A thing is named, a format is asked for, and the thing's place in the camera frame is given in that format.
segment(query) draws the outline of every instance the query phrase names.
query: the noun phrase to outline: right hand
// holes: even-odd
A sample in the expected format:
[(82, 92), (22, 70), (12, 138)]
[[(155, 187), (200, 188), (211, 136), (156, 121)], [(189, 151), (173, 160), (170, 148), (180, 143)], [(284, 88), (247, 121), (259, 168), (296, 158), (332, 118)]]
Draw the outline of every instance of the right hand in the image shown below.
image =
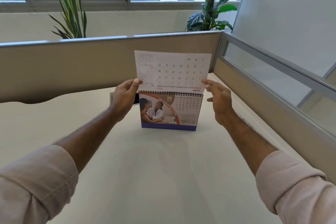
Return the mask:
[(232, 115), (236, 115), (232, 108), (231, 91), (218, 82), (203, 79), (202, 83), (206, 84), (205, 88), (212, 93), (212, 97), (208, 98), (208, 102), (212, 102), (213, 110), (215, 111), (215, 119), (225, 125), (225, 121)]

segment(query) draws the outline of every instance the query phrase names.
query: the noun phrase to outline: white wall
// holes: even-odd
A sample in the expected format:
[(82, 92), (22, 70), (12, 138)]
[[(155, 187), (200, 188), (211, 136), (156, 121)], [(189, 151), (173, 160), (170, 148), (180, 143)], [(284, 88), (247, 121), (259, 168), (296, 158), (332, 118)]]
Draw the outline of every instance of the white wall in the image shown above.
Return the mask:
[[(336, 62), (335, 11), (334, 0), (243, 0), (233, 33), (323, 76)], [(293, 104), (310, 90), (234, 46), (227, 57)]]
[[(87, 37), (183, 32), (189, 16), (197, 11), (120, 11), (88, 12)], [(50, 13), (62, 21), (59, 13)], [(225, 13), (233, 23), (236, 12)], [(0, 13), (0, 43), (56, 40), (53, 25), (47, 13)]]

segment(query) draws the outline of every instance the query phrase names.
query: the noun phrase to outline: calendar base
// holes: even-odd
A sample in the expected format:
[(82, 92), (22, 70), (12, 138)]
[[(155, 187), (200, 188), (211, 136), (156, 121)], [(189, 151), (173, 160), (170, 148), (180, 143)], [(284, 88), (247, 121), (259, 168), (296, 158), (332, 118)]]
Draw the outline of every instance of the calendar base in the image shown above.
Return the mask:
[(160, 128), (160, 129), (196, 131), (196, 126), (176, 125), (176, 124), (141, 123), (141, 127), (142, 128)]

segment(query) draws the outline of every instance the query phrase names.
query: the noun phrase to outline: desk calendar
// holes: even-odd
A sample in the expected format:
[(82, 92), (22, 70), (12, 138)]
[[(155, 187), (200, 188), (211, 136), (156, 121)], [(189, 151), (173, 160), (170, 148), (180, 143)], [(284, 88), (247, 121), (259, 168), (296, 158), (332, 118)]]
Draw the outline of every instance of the desk calendar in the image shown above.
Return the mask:
[(141, 126), (196, 130), (211, 54), (134, 51)]

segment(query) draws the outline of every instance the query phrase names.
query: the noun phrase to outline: white desk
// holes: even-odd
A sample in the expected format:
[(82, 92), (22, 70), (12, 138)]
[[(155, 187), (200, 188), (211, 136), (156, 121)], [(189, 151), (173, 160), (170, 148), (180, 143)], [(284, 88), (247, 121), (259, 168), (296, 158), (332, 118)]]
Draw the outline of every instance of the white desk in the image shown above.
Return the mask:
[[(221, 82), (214, 74), (209, 79)], [(0, 104), (0, 166), (50, 144), (109, 105), (114, 88), (27, 105)], [(281, 223), (205, 92), (196, 132), (141, 128), (139, 106), (109, 133), (51, 223)], [(233, 106), (272, 144), (304, 161), (235, 94)]]

